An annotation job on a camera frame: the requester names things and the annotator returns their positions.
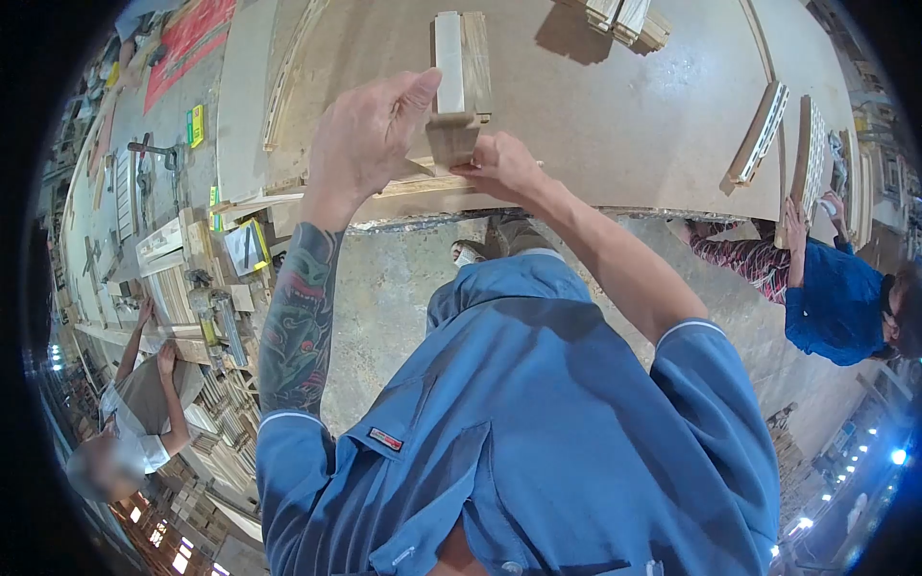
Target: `blue work shirt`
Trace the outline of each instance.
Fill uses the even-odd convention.
[[[803,288],[785,294],[785,335],[807,354],[851,366],[884,349],[883,274],[838,236],[835,246],[807,242]]]
[[[648,374],[547,255],[464,266],[430,318],[338,440],[304,412],[264,416],[274,576],[422,575],[459,517],[496,576],[766,572],[777,462],[715,324],[674,326]]]

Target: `red mat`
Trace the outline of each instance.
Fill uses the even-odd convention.
[[[167,46],[167,55],[150,70],[144,114],[187,70],[227,40],[236,6],[237,0],[199,0],[164,32],[160,41]]]

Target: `workbench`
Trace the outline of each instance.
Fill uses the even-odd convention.
[[[310,0],[323,12],[290,70],[295,84],[278,126],[278,146],[264,151],[258,131],[246,136],[238,114],[222,119],[219,111],[222,199],[243,198],[304,173],[313,130],[339,93],[401,70],[425,69],[435,14],[480,10],[487,19],[494,103],[481,133],[518,136],[545,161],[548,174],[588,204],[612,212],[777,221],[794,172],[800,96],[816,100],[828,129],[853,134],[855,126],[839,61],[820,24],[798,0],[751,0],[761,21],[756,27],[744,9],[749,1],[656,0],[653,7],[672,23],[672,35],[662,51],[639,55],[593,33],[581,10],[551,0],[338,0],[325,7]],[[242,106],[244,96],[235,87],[250,82],[243,107],[265,114],[294,23],[307,5],[257,0],[234,15],[220,109],[225,98]],[[254,38],[252,21],[267,21],[270,11],[272,31]],[[752,185],[730,190],[722,182],[770,79],[758,28],[774,74],[790,87],[794,103]],[[247,50],[234,48],[244,40]],[[271,45],[261,50],[260,41]],[[253,88],[254,77],[244,71],[257,77],[261,72],[265,87]],[[233,117],[238,121],[231,124]],[[429,154],[420,131],[408,156]],[[373,198],[353,225],[479,215],[499,206],[504,204],[482,194]]]

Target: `sandal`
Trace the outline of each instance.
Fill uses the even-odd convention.
[[[468,264],[476,264],[478,262],[486,262],[486,258],[481,254],[474,242],[467,240],[459,240],[452,244],[452,256],[455,260],[455,266],[461,267]]]

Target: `worker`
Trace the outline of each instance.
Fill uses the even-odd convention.
[[[135,492],[144,475],[170,461],[189,442],[183,408],[201,390],[199,368],[176,359],[172,344],[137,368],[141,330],[154,303],[146,299],[115,378],[100,397],[100,431],[67,460],[67,478],[84,498],[114,502]]]
[[[441,78],[352,89],[318,122],[259,355],[271,572],[764,574],[778,468],[736,349],[662,258],[502,132],[453,174],[547,222],[656,346],[652,368],[550,245],[507,218],[507,257],[436,291],[428,335],[331,436],[321,399],[343,234],[398,173]]]
[[[670,229],[700,258],[785,306],[785,335],[806,354],[839,366],[922,357],[922,265],[907,262],[895,276],[874,270],[855,256],[842,200],[832,192],[822,199],[837,231],[835,247],[808,238],[802,206],[790,198],[787,250],[774,247],[774,223],[765,220],[753,220],[759,240],[711,241],[730,227],[690,221],[674,220]]]

